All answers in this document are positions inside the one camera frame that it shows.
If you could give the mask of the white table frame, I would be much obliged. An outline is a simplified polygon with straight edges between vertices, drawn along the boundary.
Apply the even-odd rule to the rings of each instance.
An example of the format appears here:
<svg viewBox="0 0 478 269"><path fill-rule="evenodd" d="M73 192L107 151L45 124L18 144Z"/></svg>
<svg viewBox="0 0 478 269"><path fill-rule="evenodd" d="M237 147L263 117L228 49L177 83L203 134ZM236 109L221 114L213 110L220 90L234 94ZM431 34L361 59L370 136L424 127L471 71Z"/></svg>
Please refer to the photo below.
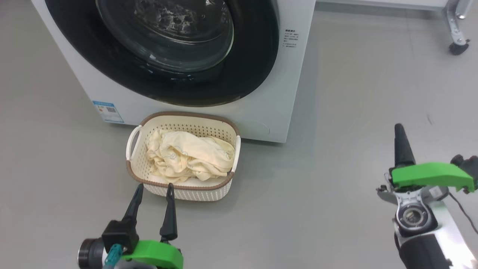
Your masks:
<svg viewBox="0 0 478 269"><path fill-rule="evenodd" d="M449 0L316 0L331 4L396 7L411 10L442 10Z"/></svg>

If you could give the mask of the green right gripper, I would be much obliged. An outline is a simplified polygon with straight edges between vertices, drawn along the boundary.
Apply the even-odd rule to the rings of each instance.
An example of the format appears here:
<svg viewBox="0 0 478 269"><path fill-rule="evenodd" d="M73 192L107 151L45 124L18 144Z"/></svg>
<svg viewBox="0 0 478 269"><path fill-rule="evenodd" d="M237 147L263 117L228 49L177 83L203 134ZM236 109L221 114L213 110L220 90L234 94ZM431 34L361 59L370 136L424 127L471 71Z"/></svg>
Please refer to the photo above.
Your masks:
<svg viewBox="0 0 478 269"><path fill-rule="evenodd" d="M388 185L376 189L382 200L396 205L430 203L445 196L432 194L430 190L434 187L455 187L457 191L469 192L476 190L475 164L465 170L450 163L416 164L404 126L395 124L394 134L395 167L389 173Z"/></svg>

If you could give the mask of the cream perforated laundry basket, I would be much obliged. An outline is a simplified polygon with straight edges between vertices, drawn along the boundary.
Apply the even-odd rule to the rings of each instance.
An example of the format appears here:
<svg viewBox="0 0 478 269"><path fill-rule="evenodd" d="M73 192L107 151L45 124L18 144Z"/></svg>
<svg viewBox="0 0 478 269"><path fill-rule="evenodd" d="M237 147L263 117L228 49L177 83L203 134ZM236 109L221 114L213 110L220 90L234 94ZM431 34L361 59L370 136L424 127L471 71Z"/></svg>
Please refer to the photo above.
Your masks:
<svg viewBox="0 0 478 269"><path fill-rule="evenodd" d="M218 201L232 185L241 147L238 127L231 120L191 112L158 112L147 116L130 134L126 145L126 167L130 176L143 183L152 194L165 196L168 182L151 174L153 163L147 158L147 141L157 130L185 131L199 137L215 137L230 143L235 150L232 168L225 177L201 181L190 178L174 183L176 198L188 201Z"/></svg>

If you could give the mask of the silver metal table leg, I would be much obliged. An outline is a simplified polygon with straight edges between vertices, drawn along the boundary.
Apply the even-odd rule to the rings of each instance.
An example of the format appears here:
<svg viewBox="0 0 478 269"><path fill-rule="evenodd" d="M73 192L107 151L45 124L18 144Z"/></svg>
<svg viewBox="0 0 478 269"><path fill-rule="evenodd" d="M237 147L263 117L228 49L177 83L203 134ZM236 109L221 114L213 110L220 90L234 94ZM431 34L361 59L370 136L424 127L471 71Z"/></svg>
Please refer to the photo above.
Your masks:
<svg viewBox="0 0 478 269"><path fill-rule="evenodd" d="M474 1L475 0L447 0L444 12L447 17L453 44L464 46L468 43L459 28L459 20L464 20L468 16Z"/></svg>

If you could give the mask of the round black glass washer door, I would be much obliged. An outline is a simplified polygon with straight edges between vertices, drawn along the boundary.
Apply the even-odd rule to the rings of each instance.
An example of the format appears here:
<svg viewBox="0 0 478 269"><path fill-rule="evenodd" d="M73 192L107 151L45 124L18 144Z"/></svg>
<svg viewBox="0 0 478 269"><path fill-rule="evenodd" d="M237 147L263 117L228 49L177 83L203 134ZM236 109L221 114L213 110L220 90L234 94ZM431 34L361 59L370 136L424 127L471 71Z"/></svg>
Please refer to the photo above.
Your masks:
<svg viewBox="0 0 478 269"><path fill-rule="evenodd" d="M256 90L276 60L271 0L45 0L67 41L150 99L217 106Z"/></svg>

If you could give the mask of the white front-load washing machine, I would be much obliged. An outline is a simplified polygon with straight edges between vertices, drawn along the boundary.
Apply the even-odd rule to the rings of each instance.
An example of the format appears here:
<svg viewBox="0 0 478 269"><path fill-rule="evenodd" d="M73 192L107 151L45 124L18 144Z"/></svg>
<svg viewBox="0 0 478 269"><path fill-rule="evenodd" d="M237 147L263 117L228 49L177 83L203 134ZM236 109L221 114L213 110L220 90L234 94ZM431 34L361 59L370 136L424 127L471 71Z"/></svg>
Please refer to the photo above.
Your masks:
<svg viewBox="0 0 478 269"><path fill-rule="evenodd" d="M271 0L279 28L279 46L272 70L245 97L208 107L160 102L116 83L67 41L49 14L45 0L31 2L103 121L134 126L157 112L191 112L227 118L246 139L286 142L316 0Z"/></svg>

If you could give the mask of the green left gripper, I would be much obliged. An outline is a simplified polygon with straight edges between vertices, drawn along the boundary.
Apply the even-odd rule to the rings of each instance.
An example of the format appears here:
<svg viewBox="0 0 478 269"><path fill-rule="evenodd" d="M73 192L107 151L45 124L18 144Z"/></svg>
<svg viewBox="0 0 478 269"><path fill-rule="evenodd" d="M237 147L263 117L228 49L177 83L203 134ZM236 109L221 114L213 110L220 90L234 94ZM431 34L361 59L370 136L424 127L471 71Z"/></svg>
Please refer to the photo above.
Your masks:
<svg viewBox="0 0 478 269"><path fill-rule="evenodd" d="M143 183L137 186L122 218L123 221L137 220L144 187ZM184 257L180 250L173 245L166 244L178 237L174 184L168 184L165 197L167 206L163 225L160 228L161 242L140 240L132 254L122 255L121 261L125 264L133 265L135 262L137 264L153 266L157 269L183 269Z"/></svg>

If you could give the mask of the cream printed garment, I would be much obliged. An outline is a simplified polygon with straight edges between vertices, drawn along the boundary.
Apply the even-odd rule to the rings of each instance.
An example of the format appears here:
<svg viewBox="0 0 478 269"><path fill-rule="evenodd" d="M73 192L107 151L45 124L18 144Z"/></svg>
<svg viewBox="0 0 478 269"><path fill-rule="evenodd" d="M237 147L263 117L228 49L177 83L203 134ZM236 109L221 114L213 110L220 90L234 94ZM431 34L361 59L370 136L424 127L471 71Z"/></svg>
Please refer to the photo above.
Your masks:
<svg viewBox="0 0 478 269"><path fill-rule="evenodd" d="M186 182L193 177L202 182L225 177L235 158L235 149L230 143L183 131L155 130L146 146L150 174L169 183Z"/></svg>

